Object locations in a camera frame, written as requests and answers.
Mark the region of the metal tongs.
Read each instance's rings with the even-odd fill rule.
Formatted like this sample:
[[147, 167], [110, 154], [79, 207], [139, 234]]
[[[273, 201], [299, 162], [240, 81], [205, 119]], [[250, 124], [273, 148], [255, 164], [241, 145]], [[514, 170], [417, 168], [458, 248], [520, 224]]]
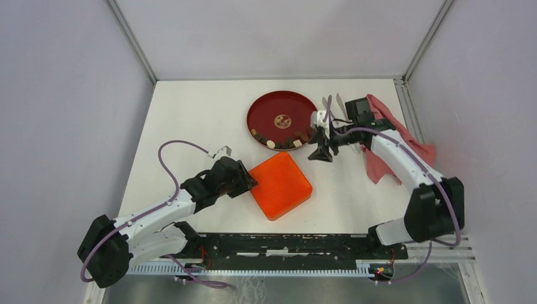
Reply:
[[[344, 103], [343, 103], [343, 100], [340, 96], [339, 93], [336, 93], [336, 97], [335, 97], [335, 100], [337, 102], [337, 106], [339, 107], [339, 112], [337, 110], [333, 110], [332, 109], [332, 106], [331, 106], [331, 122], [333, 124], [333, 126], [335, 127], [339, 127], [340, 125], [343, 125], [343, 124], [351, 124], [352, 121], [349, 120], [348, 118], [348, 115], [346, 113], [346, 108], [344, 106]], [[322, 104], [324, 105], [325, 109], [329, 106], [328, 105], [328, 100], [326, 98], [322, 98]], [[336, 114], [342, 114], [343, 115], [343, 118], [338, 118], [336, 117]], [[361, 154], [361, 148], [360, 148], [360, 145], [359, 144], [354, 144], [351, 146], [354, 153], [357, 154], [357, 155], [360, 155]]]

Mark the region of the round red tray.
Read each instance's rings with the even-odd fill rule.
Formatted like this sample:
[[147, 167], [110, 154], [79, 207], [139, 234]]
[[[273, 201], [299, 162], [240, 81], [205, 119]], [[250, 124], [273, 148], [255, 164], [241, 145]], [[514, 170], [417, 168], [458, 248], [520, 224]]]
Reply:
[[[246, 126], [257, 131], [252, 136], [263, 147], [275, 142], [274, 151], [292, 151], [308, 144], [315, 131], [310, 127], [310, 115], [317, 107], [304, 95], [293, 91], [273, 91], [257, 98], [246, 115]], [[296, 148], [293, 141], [300, 140]]]

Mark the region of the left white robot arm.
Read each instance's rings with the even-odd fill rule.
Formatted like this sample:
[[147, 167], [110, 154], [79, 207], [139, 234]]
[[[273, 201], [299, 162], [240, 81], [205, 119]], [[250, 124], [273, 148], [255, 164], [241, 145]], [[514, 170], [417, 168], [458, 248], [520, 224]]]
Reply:
[[81, 280], [107, 288], [130, 268], [152, 259], [176, 253], [193, 257], [199, 241], [180, 228], [164, 231], [164, 227], [213, 206], [223, 196], [235, 198], [257, 185], [242, 161], [223, 156], [149, 207], [114, 219], [98, 216], [77, 250]]

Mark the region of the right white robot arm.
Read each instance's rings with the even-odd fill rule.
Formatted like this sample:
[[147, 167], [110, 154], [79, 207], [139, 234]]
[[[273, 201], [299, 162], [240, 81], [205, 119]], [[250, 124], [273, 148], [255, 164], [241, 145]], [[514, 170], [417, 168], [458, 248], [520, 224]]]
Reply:
[[331, 102], [313, 111], [309, 140], [317, 149], [309, 160], [331, 162], [339, 147], [359, 144], [378, 156], [410, 193], [404, 216], [369, 228], [365, 242], [367, 253], [382, 258], [391, 245], [431, 241], [456, 247], [462, 241], [464, 227], [464, 185], [456, 177], [446, 178], [428, 165], [404, 140], [387, 118], [376, 119], [365, 98], [344, 104], [346, 125], [335, 127], [331, 120]]

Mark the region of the orange box lid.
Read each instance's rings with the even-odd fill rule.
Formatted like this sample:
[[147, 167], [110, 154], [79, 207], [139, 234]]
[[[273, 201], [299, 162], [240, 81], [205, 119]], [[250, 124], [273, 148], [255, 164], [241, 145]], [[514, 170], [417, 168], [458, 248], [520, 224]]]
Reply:
[[313, 192], [312, 185], [287, 152], [277, 153], [249, 173], [258, 182], [251, 193], [261, 210], [273, 200], [303, 198]]

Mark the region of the orange chocolate box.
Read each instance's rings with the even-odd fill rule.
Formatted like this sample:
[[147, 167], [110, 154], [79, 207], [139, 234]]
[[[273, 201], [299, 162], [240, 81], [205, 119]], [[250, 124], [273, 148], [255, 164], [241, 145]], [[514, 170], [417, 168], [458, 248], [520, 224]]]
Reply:
[[262, 206], [262, 211], [268, 220], [275, 221], [289, 213], [291, 210], [294, 210], [296, 207], [300, 206], [310, 198], [311, 196], [308, 195], [303, 198], [281, 198], [273, 200], [270, 203], [264, 204]]

